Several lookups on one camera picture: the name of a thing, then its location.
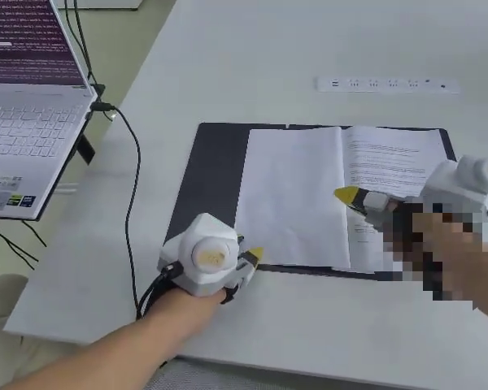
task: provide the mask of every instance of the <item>black clipboard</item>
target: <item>black clipboard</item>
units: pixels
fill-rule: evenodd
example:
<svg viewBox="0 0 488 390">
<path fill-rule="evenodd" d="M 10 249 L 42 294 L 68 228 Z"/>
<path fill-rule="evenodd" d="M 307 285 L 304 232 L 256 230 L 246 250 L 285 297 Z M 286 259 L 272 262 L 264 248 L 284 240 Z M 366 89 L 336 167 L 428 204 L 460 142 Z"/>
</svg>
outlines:
<svg viewBox="0 0 488 390">
<path fill-rule="evenodd" d="M 229 226 L 235 225 L 242 170 L 251 129 L 306 130 L 329 128 L 329 125 L 264 124 L 264 123 L 201 123 L 198 126 L 188 165 L 177 195 L 165 240 L 182 233 L 194 218 L 209 213 Z M 397 128 L 400 130 L 439 130 L 447 158 L 455 159 L 450 137 L 442 128 Z M 259 265 L 262 271 L 304 275 L 339 276 L 366 280 L 393 280 L 392 272 L 362 274 L 334 270 L 331 266 Z"/>
</svg>

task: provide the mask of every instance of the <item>white page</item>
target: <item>white page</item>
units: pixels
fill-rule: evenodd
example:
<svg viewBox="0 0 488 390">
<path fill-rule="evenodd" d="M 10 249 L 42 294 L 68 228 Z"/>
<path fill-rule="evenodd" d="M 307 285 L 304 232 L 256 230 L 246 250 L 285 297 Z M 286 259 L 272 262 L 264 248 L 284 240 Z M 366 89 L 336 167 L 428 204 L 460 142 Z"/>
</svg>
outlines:
<svg viewBox="0 0 488 390">
<path fill-rule="evenodd" d="M 349 267 L 342 130 L 251 130 L 235 228 L 267 264 Z"/>
<path fill-rule="evenodd" d="M 447 159 L 439 130 L 407 131 L 354 126 L 343 131 L 346 184 L 393 193 L 419 195 L 426 180 Z M 357 271 L 401 270 L 383 252 L 382 234 L 347 211 L 351 267 Z"/>
</svg>

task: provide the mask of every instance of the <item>paper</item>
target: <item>paper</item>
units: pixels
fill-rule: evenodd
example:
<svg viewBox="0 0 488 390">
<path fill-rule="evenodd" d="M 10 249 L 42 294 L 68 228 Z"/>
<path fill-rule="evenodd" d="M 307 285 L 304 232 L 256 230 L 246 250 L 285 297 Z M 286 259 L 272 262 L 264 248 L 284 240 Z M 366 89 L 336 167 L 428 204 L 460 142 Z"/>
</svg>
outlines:
<svg viewBox="0 0 488 390">
<path fill-rule="evenodd" d="M 342 130 L 251 130 L 235 228 L 267 264 L 349 268 Z"/>
<path fill-rule="evenodd" d="M 391 128 L 352 127 L 343 131 L 346 184 L 393 193 L 419 195 L 435 167 L 445 159 L 439 130 L 405 131 Z M 396 271 L 383 252 L 382 234 L 347 211 L 351 267 L 357 271 Z"/>
</svg>

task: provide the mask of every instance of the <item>yellow tip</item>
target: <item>yellow tip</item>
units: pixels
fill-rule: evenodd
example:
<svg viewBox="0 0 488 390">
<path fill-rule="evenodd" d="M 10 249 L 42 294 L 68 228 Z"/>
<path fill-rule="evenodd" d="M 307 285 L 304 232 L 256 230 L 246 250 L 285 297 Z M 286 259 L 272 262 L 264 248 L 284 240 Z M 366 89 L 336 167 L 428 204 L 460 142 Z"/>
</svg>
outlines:
<svg viewBox="0 0 488 390">
<path fill-rule="evenodd" d="M 258 258 L 260 262 L 260 260 L 262 260 L 262 256 L 264 255 L 264 248 L 253 248 L 248 250 L 248 252 Z"/>
<path fill-rule="evenodd" d="M 334 196 L 346 205 L 351 205 L 352 201 L 355 200 L 356 194 L 358 193 L 358 187 L 354 185 L 349 185 L 347 187 L 336 188 L 334 190 Z"/>
</svg>

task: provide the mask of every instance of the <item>white table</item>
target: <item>white table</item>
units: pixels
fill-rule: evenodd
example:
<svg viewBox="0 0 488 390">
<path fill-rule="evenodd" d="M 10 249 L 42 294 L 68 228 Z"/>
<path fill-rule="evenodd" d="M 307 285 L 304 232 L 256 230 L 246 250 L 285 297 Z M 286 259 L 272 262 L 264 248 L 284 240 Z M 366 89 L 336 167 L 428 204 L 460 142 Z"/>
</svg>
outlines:
<svg viewBox="0 0 488 390">
<path fill-rule="evenodd" d="M 313 78 L 331 75 L 446 76 L 462 94 L 317 93 Z M 443 127 L 458 155 L 488 156 L 488 1 L 178 0 L 121 108 L 142 144 L 131 222 L 141 293 L 200 122 Z M 135 162 L 116 120 L 8 331 L 88 343 L 133 319 L 123 222 Z M 419 284 L 259 273 L 183 354 L 487 389 L 488 319 Z"/>
</svg>

